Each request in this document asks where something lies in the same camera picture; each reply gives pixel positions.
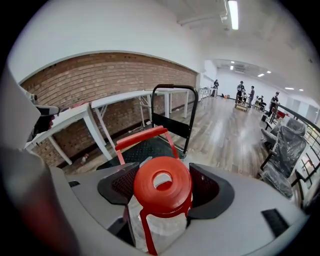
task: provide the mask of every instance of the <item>white table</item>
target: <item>white table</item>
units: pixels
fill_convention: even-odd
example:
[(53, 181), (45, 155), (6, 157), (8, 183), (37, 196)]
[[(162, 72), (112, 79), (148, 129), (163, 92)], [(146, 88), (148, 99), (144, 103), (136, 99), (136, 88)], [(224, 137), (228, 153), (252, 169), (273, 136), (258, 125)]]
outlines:
[(98, 126), (92, 116), (89, 103), (85, 103), (83, 105), (77, 106), (75, 108), (68, 109), (64, 112), (61, 112), (59, 116), (57, 116), (52, 122), (53, 125), (51, 129), (44, 131), (42, 133), (37, 134), (34, 139), (30, 142), (28, 142), (25, 145), (25, 149), (28, 151), (31, 151), (37, 143), (40, 143), (44, 141), (45, 139), (49, 139), (52, 143), (53, 147), (58, 151), (58, 153), (62, 156), (62, 158), (69, 164), (72, 164), (72, 161), (67, 157), (67, 155), (63, 152), (63, 150), (59, 147), (57, 142), (52, 137), (53, 134), (59, 132), (60, 130), (68, 127), (72, 123), (75, 123), (76, 121), (83, 119), (86, 126), (89, 129), (89, 132), (91, 133), (91, 136), (93, 137), (95, 143), (98, 145), (104, 156), (111, 160), (112, 157), (107, 151), (105, 145), (106, 142), (104, 141)]
[(266, 124), (266, 127), (265, 127), (265, 129), (267, 130), (269, 127), (271, 128), (271, 130), (273, 129), (273, 128), (275, 128), (275, 124), (274, 123), (270, 123), (269, 121), (265, 121), (265, 124)]
[(156, 89), (155, 93), (157, 95), (164, 95), (164, 113), (165, 113), (164, 115), (165, 115), (166, 118), (169, 118), (169, 114), (172, 112), (172, 94), (185, 93), (183, 117), (187, 118), (188, 98), (189, 98), (189, 90), (188, 89), (158, 88), (158, 89)]
[(214, 91), (214, 97), (216, 98), (218, 95), (218, 88), (210, 88), (211, 95), (212, 95), (213, 91)]
[(133, 98), (138, 98), (140, 101), (139, 106), (140, 106), (140, 112), (141, 112), (141, 118), (142, 118), (142, 125), (145, 127), (145, 121), (144, 121), (144, 114), (142, 107), (148, 108), (149, 111), (149, 118), (150, 121), (152, 120), (152, 115), (151, 115), (151, 94), (152, 91), (149, 90), (136, 90), (136, 91), (129, 91), (129, 92), (124, 92), (120, 94), (115, 94), (107, 97), (103, 97), (100, 99), (96, 99), (91, 102), (91, 108), (95, 110), (96, 115), (99, 119), (99, 122), (102, 126), (102, 129), (108, 138), (110, 144), (112, 145), (113, 149), (115, 150), (115, 144), (112, 141), (110, 134), (108, 132), (108, 129), (103, 121), (103, 116), (106, 113), (107, 107), (110, 104), (117, 103), (117, 102), (122, 102), (125, 100), (133, 99)]
[(200, 88), (199, 89), (200, 101), (202, 101), (203, 98), (210, 97), (212, 94), (211, 88)]

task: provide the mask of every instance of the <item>person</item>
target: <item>person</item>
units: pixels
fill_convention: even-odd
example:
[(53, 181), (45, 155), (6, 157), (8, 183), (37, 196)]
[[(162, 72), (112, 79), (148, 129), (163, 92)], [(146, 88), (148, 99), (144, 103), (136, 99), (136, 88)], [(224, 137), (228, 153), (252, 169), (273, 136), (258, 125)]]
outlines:
[(263, 110), (264, 109), (265, 106), (264, 106), (263, 102), (264, 102), (264, 96), (263, 95), (261, 95), (261, 97), (257, 96), (257, 101), (256, 101), (255, 104), (257, 105), (259, 110)]
[(258, 95), (255, 96), (255, 103), (254, 103), (254, 105), (258, 105), (258, 103), (259, 103), (258, 99), (259, 99), (259, 96), (258, 96)]
[(260, 97), (260, 98), (258, 98), (258, 101), (260, 101), (260, 103), (264, 102), (264, 96), (263, 96), (263, 95), (261, 95), (261, 97)]
[(254, 96), (255, 96), (255, 87), (254, 86), (251, 86), (251, 92), (249, 93), (249, 95), (250, 95), (250, 98), (249, 98), (248, 108), (251, 108), (251, 103), (252, 103)]
[(213, 83), (213, 88), (218, 89), (219, 83), (218, 83), (218, 79), (216, 79)]
[(211, 93), (211, 96), (214, 97), (214, 96), (217, 96), (218, 94), (218, 87), (219, 87), (219, 83), (218, 83), (218, 79), (216, 79), (213, 83), (213, 89), (212, 90), (212, 93)]
[(279, 92), (277, 91), (275, 93), (275, 96), (272, 97), (271, 101), (270, 101), (270, 110), (269, 110), (269, 113), (268, 113), (268, 117), (271, 116), (272, 114), (272, 109), (276, 106), (276, 103), (279, 102), (279, 99), (278, 99), (278, 96), (279, 96)]
[(243, 101), (242, 104), (245, 104), (245, 102), (247, 101), (247, 94), (246, 94), (246, 90), (245, 89), (242, 90), (241, 100)]
[(236, 89), (237, 89), (236, 95), (239, 96), (238, 102), (241, 102), (242, 101), (242, 91), (245, 89), (244, 81), (241, 81)]

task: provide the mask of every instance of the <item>ceiling light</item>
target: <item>ceiling light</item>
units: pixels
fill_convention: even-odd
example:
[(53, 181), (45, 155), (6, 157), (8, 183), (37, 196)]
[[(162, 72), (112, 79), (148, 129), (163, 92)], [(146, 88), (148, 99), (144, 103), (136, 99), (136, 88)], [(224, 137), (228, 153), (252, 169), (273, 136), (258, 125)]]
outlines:
[(233, 30), (238, 30), (239, 29), (238, 3), (235, 0), (229, 0), (228, 4), (229, 4), (229, 9), (230, 9), (232, 29)]

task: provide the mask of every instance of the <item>chair wrapped in plastic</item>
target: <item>chair wrapped in plastic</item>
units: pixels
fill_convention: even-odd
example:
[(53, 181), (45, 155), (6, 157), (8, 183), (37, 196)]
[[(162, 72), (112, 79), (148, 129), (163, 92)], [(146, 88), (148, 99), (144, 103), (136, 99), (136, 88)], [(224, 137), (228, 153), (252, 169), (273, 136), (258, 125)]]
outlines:
[(286, 124), (286, 127), (293, 130), (297, 135), (305, 136), (306, 134), (306, 125), (298, 120), (290, 118)]
[(307, 146), (306, 140), (301, 136), (303, 128), (299, 127), (296, 126), (297, 131), (287, 126), (280, 127), (275, 150), (261, 166), (261, 169), (263, 168), (263, 172), (260, 173), (262, 179), (287, 198), (293, 195), (287, 179)]
[(278, 136), (278, 132), (280, 130), (280, 127), (282, 125), (282, 118), (278, 120), (278, 122), (276, 123), (276, 125), (274, 126), (274, 128), (271, 131), (267, 131), (263, 128), (261, 128), (261, 132), (262, 132), (262, 138), (269, 144), (271, 144), (272, 146), (276, 144), (277, 142), (277, 136)]

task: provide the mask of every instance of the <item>brick wall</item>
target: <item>brick wall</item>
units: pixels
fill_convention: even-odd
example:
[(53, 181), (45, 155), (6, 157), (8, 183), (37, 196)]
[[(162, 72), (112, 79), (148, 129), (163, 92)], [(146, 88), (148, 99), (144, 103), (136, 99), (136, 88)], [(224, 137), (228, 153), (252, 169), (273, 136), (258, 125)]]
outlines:
[[(93, 100), (129, 91), (154, 88), (158, 84), (196, 86), (196, 73), (182, 66), (152, 57), (129, 53), (97, 53), (61, 61), (47, 67), (22, 83), (22, 87), (38, 96), (40, 105), (68, 108), (75, 103)], [(184, 104), (185, 95), (175, 93), (172, 108)], [(104, 122), (115, 134), (141, 119), (139, 102), (130, 99), (108, 106)], [(148, 118), (148, 110), (143, 110)], [(155, 99), (155, 112), (164, 112), (164, 97)], [(96, 123), (99, 121), (93, 113)], [(54, 139), (72, 157), (93, 145), (85, 122), (79, 120), (56, 133)], [(57, 166), (64, 160), (48, 140), (34, 149), (49, 165)]]

